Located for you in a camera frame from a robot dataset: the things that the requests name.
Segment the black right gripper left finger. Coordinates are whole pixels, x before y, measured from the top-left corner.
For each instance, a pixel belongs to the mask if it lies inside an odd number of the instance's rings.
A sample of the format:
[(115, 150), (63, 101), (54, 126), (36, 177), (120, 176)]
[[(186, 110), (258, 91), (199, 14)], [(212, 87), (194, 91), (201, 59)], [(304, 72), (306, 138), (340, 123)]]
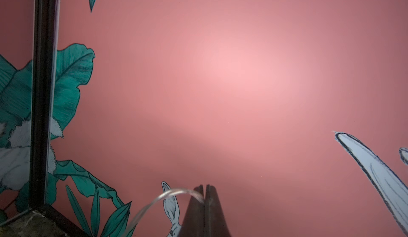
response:
[(193, 190), (198, 192), (201, 198), (191, 197), (178, 234), (179, 237), (204, 237), (204, 187), (200, 185)]

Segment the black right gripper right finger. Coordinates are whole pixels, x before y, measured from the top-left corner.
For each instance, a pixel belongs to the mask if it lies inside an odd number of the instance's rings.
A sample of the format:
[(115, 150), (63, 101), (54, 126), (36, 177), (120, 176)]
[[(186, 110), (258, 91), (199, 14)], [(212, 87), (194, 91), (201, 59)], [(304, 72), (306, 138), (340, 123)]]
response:
[(217, 190), (210, 184), (205, 193), (205, 237), (231, 237)]

